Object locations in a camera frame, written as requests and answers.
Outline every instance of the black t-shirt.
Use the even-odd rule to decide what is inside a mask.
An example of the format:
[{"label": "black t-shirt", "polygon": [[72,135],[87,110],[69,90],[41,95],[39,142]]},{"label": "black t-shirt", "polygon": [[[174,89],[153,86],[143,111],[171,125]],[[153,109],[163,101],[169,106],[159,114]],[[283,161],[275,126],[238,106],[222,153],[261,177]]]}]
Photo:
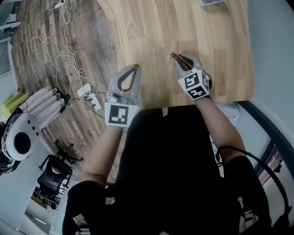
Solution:
[{"label": "black t-shirt", "polygon": [[79,229],[92,235],[227,235],[270,226],[267,198],[250,161],[230,160],[222,178],[196,108],[136,118],[116,183],[104,189],[85,181],[68,192],[63,235]]}]

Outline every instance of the floor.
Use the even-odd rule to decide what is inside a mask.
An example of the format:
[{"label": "floor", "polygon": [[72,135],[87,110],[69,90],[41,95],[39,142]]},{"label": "floor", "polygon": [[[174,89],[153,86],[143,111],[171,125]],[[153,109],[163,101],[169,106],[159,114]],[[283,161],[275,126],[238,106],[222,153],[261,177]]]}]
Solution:
[{"label": "floor", "polygon": [[[49,3],[50,1],[44,0],[22,0],[16,7],[17,21],[21,21],[22,24],[13,32],[12,56],[18,85],[22,84],[25,92],[31,94],[48,85],[57,87],[56,71],[46,54],[45,45],[37,51],[32,51],[31,38],[51,37],[57,41],[61,54],[68,53],[63,36],[65,6],[49,11],[47,10]],[[103,10],[97,0],[70,0],[65,17],[67,21],[71,21],[66,36],[69,49],[78,52],[75,58],[79,68],[84,68],[85,76],[92,81],[100,81],[102,85],[100,92],[105,92],[111,77],[117,72],[117,63],[113,32]],[[33,41],[32,45],[36,47],[39,43]],[[72,59],[60,57],[52,42],[48,42],[48,49],[58,68],[58,84],[65,93],[68,93],[70,83],[67,67]],[[70,74],[73,81],[70,95],[73,98],[77,97],[77,90],[81,85],[73,69],[70,69]],[[93,84],[93,89],[97,88],[97,83]],[[104,94],[97,94],[97,97],[101,103],[104,102]],[[67,107],[65,112],[43,131],[44,139],[52,149],[56,150],[54,142],[59,139],[63,147],[69,146],[70,143],[74,144],[73,151],[76,157],[87,157],[105,126],[104,119],[91,110],[90,104],[74,100],[70,107]],[[99,111],[101,116],[104,116],[103,110],[104,108]],[[115,180],[125,137],[124,133],[109,182]],[[83,162],[76,162],[73,166],[73,174],[80,176]]]}]

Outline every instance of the yellow object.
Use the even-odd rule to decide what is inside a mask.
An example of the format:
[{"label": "yellow object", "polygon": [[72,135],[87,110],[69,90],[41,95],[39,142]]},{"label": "yellow object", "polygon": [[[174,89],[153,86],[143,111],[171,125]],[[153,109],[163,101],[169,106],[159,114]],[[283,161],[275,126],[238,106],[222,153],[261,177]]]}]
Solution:
[{"label": "yellow object", "polygon": [[28,96],[28,93],[26,93],[25,95],[18,93],[15,96],[9,94],[1,105],[1,114],[8,119],[11,114],[16,110],[16,108],[28,99]]}]

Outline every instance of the white power adapter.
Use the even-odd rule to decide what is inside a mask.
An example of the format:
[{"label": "white power adapter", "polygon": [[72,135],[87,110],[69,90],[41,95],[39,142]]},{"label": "white power adapter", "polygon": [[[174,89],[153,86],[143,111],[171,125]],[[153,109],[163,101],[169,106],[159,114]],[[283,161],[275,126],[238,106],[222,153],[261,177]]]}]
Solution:
[{"label": "white power adapter", "polygon": [[87,93],[91,92],[91,86],[90,83],[87,83],[85,86],[83,86],[81,89],[78,90],[78,96],[82,97]]},{"label": "white power adapter", "polygon": [[94,93],[89,94],[89,99],[96,110],[101,109],[101,104]]}]

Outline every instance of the sleeve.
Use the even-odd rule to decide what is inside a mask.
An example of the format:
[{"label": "sleeve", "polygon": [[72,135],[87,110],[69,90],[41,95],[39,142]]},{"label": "sleeve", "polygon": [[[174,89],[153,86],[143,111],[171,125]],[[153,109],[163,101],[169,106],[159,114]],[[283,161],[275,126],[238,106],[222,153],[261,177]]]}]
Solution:
[{"label": "sleeve", "polygon": [[94,181],[83,181],[69,190],[62,226],[63,235],[74,235],[79,227],[90,229],[92,234],[96,234],[92,231],[97,229],[95,225],[99,221],[99,215],[103,215],[104,190]]},{"label": "sleeve", "polygon": [[264,231],[271,225],[266,194],[249,159],[239,156],[224,167],[225,182],[236,206],[234,224],[239,233]]}]

